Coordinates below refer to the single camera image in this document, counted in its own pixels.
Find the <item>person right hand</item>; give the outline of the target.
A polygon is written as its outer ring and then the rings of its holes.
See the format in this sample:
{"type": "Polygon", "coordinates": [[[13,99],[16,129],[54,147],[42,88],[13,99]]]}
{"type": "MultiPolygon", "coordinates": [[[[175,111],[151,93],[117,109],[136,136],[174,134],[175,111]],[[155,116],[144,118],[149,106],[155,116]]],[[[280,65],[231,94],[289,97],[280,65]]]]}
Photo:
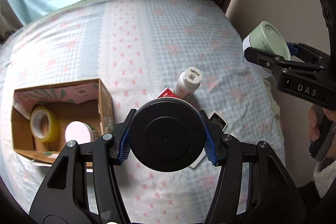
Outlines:
{"type": "MultiPolygon", "coordinates": [[[[335,111],[331,111],[326,108],[323,108],[323,113],[326,115],[326,117],[330,121],[335,122],[335,111]]],[[[308,115],[308,120],[309,120],[307,136],[311,141],[316,141],[320,136],[320,132],[318,129],[319,117],[315,111],[314,105],[311,106],[307,115],[308,115]]]]}

